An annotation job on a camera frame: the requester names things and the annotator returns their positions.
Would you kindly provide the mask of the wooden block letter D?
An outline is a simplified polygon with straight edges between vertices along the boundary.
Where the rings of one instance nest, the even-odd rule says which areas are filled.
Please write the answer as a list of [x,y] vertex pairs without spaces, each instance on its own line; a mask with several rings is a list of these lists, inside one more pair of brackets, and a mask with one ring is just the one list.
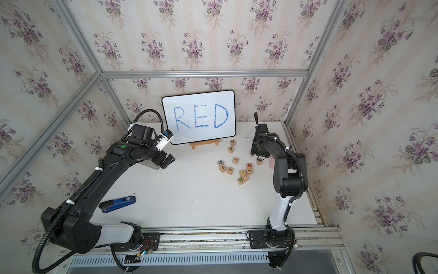
[[241,185],[243,185],[245,183],[245,180],[242,177],[239,177],[237,179],[237,182],[238,182],[238,185],[241,186]]

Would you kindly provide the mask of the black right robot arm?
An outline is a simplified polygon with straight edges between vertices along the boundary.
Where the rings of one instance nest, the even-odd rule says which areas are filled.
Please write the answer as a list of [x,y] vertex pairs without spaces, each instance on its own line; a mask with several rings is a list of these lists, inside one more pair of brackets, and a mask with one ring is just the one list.
[[287,220],[295,202],[308,190],[306,156],[285,145],[254,113],[255,134],[250,154],[274,159],[273,187],[280,200],[263,230],[248,230],[251,249],[270,248],[268,265],[282,269],[295,249],[295,230]]

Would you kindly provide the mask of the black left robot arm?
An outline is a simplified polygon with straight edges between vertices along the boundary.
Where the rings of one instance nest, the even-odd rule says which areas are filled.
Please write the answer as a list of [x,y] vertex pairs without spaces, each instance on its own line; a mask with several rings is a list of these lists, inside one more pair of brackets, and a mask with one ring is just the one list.
[[[138,123],[141,111],[130,124],[128,131],[113,143],[95,167],[90,177],[57,208],[47,208],[41,215],[45,233],[35,249],[32,272],[46,274],[76,253],[85,254],[94,248],[109,246],[115,253],[115,244],[125,244],[129,250],[138,250],[144,242],[141,227],[132,222],[103,225],[92,223],[91,217],[103,197],[113,184],[130,167],[151,161],[155,166],[166,169],[175,158],[164,151],[171,143],[173,133],[166,130],[160,120],[160,134],[153,128]],[[70,252],[46,268],[40,260],[47,243],[52,243]]]

